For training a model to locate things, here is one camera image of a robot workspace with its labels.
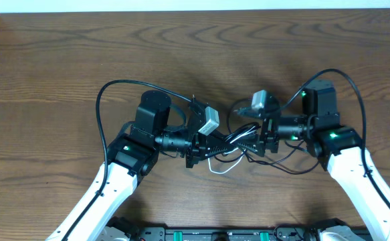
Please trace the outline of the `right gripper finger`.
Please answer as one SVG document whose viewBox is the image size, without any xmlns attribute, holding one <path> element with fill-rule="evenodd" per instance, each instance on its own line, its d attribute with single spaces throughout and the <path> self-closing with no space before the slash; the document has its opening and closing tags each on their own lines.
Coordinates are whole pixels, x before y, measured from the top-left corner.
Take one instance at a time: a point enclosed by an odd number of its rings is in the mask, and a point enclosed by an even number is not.
<svg viewBox="0 0 390 241">
<path fill-rule="evenodd" d="M 236 146 L 246 151 L 252 152 L 254 154 L 259 153 L 257 145 L 250 141 L 237 141 Z"/>
<path fill-rule="evenodd" d="M 239 116 L 247 118 L 263 118 L 264 111 L 263 109 L 253 109 L 252 107 L 243 107 L 236 110 L 236 113 Z"/>
</svg>

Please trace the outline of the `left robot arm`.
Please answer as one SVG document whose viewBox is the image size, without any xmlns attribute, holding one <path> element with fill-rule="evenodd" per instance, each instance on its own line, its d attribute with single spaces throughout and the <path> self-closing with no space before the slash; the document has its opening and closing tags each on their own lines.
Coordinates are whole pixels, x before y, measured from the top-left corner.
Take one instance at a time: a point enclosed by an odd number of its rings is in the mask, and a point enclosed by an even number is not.
<svg viewBox="0 0 390 241">
<path fill-rule="evenodd" d="M 168 124 L 172 102 L 168 94 L 149 90 L 142 94 L 135 120 L 105 148 L 105 161 L 94 181 L 49 236 L 49 240 L 96 240 L 112 215 L 130 197 L 158 161 L 162 152 L 185 158 L 191 168 L 218 154 L 233 151 L 235 143 L 216 131 L 218 113 L 198 102 L 182 125 Z"/>
</svg>

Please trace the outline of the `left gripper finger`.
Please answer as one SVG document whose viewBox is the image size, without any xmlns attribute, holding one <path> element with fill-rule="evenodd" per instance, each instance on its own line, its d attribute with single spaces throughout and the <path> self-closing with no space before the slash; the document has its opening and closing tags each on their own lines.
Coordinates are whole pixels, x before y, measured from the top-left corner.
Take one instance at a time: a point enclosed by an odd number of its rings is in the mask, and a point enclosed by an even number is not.
<svg viewBox="0 0 390 241">
<path fill-rule="evenodd" d="M 205 151 L 203 157 L 213 157 L 218 154 L 228 153 L 236 149 L 235 145 L 227 143 L 221 139 L 207 139 L 205 141 Z"/>
<path fill-rule="evenodd" d="M 223 133 L 220 133 L 219 131 L 217 130 L 214 130 L 212 133 L 211 133 L 211 136 L 212 137 L 215 137 L 216 139 L 220 139 L 222 141 L 225 141 L 227 139 L 227 135 L 223 134 Z"/>
</svg>

